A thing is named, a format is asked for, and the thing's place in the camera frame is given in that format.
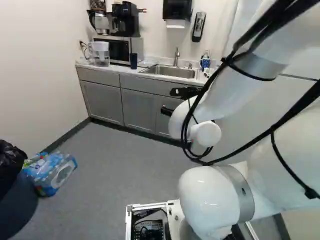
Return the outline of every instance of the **power outlet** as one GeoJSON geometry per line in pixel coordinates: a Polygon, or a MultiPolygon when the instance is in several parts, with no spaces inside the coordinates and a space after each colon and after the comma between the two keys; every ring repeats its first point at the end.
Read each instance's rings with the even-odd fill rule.
{"type": "Polygon", "coordinates": [[[80,50],[82,50],[83,48],[85,48],[86,45],[87,45],[85,42],[83,42],[83,41],[81,41],[81,40],[79,40],[78,43],[79,43],[79,49],[80,49],[80,50]]]}

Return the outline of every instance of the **drawer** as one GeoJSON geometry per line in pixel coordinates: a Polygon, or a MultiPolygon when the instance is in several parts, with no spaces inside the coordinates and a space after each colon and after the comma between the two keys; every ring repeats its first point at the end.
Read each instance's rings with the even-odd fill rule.
{"type": "Polygon", "coordinates": [[[120,75],[121,88],[150,94],[170,97],[172,88],[183,88],[188,85],[169,81],[160,81],[137,76],[120,75]]]}
{"type": "Polygon", "coordinates": [[[82,67],[77,67],[76,71],[80,80],[109,85],[113,87],[120,87],[119,74],[107,71],[92,70],[82,67]]]}

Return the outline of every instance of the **stainless steel sink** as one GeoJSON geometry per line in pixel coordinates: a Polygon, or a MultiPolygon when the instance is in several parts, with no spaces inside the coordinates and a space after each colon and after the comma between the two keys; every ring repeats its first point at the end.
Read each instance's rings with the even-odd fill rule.
{"type": "Polygon", "coordinates": [[[166,75],[184,79],[194,79],[196,76],[196,72],[192,69],[187,68],[179,68],[174,66],[166,66],[166,65],[154,65],[150,68],[147,68],[141,73],[145,74],[157,74],[157,75],[166,75]]]}

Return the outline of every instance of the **paper towel dispenser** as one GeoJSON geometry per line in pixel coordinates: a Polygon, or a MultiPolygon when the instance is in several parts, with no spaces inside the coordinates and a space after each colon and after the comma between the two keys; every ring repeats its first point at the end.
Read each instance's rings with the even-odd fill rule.
{"type": "Polygon", "coordinates": [[[192,0],[163,0],[164,20],[187,20],[192,16],[192,0]]]}

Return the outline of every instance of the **electric kettle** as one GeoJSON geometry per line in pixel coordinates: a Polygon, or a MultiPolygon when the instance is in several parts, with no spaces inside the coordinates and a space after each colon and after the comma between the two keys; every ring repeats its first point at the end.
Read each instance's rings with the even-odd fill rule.
{"type": "Polygon", "coordinates": [[[107,35],[109,29],[109,21],[107,12],[104,10],[91,9],[87,10],[91,26],[96,30],[99,35],[107,35]]]}

